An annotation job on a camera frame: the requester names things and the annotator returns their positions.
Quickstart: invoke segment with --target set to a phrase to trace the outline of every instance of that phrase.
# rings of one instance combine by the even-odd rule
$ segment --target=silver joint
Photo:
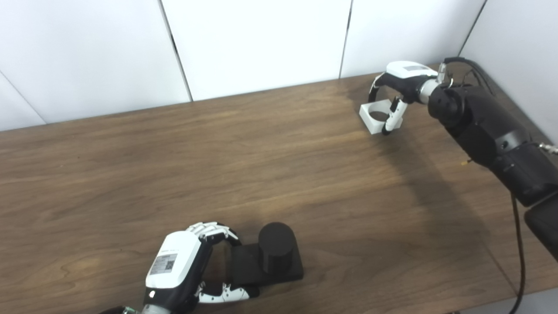
[[[124,308],[124,312],[122,314],[138,314],[138,311],[134,310],[133,308],[127,306]]]
[[[418,99],[420,100],[420,102],[423,104],[428,104],[430,95],[432,95],[434,89],[439,85],[440,83],[438,83],[438,81],[435,79],[429,79],[426,82],[424,82],[424,84],[420,87],[420,90],[418,92]]]
[[[440,67],[438,69],[438,76],[436,77],[436,82],[438,82],[438,84],[441,84],[444,82],[444,79],[446,78],[446,64],[445,63],[440,63]]]
[[[538,148],[544,150],[545,152],[547,152],[549,154],[558,155],[558,147],[556,147],[556,146],[545,144],[545,143],[540,143]]]

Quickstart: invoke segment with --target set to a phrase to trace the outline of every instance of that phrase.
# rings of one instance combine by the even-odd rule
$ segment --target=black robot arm
[[[525,223],[558,261],[558,170],[527,130],[480,86],[438,86],[427,105],[472,161],[532,206]]]

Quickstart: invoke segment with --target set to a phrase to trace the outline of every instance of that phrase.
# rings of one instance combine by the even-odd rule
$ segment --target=table surface
[[[2,312],[141,308],[164,237],[198,221],[244,243],[288,224],[305,277],[196,313],[442,314],[514,297],[507,190],[462,166],[422,105],[371,136],[358,108],[373,77],[1,132]],[[527,292],[558,286],[524,224],[523,236]],[[208,278],[226,276],[227,252],[215,248]]]

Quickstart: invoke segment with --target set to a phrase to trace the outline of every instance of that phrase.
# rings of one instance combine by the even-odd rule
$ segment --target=black cylinder
[[[281,222],[269,223],[259,232],[258,241],[258,262],[265,273],[277,275],[291,268],[296,239],[289,226]]]

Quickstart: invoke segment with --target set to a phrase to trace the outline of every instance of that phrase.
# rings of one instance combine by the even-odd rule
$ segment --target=cable
[[[465,80],[467,79],[467,77],[471,72],[473,72],[473,69],[470,69],[469,71],[467,71],[467,73],[465,73],[465,75],[463,76],[463,80],[461,81],[461,86],[465,85]]]
[[[469,66],[471,66],[471,68],[474,69],[473,75],[477,79],[477,82],[479,82],[479,85],[481,85],[480,79],[479,79],[479,77],[480,77],[480,78],[483,79],[484,85],[486,85],[487,90],[490,92],[490,94],[492,96],[496,96],[496,94],[494,94],[494,92],[492,91],[492,88],[490,87],[490,84],[488,83],[486,72],[476,62],[474,62],[472,60],[469,60],[469,59],[465,59],[465,58],[460,57],[460,56],[455,56],[455,57],[450,57],[450,58],[444,59],[445,64],[450,64],[450,63],[453,63],[453,62],[465,63],[465,64],[468,64]]]
[[[375,102],[376,101],[376,95],[378,94],[378,90],[380,89],[381,86],[383,86],[382,83],[382,75],[384,75],[385,72],[383,72],[382,74],[378,75],[375,79],[374,82],[372,83],[372,86],[370,86],[370,91],[368,92],[368,102]]]
[[[525,255],[523,253],[523,240],[521,239],[521,220],[519,220],[519,210],[517,209],[517,200],[512,194],[512,207],[513,207],[513,218],[516,221],[516,236],[517,236],[517,250],[519,251],[519,264],[521,265],[521,280],[519,282],[519,291],[517,292],[516,302],[512,307],[509,314],[515,314],[521,300],[523,299],[523,294],[525,293]]]

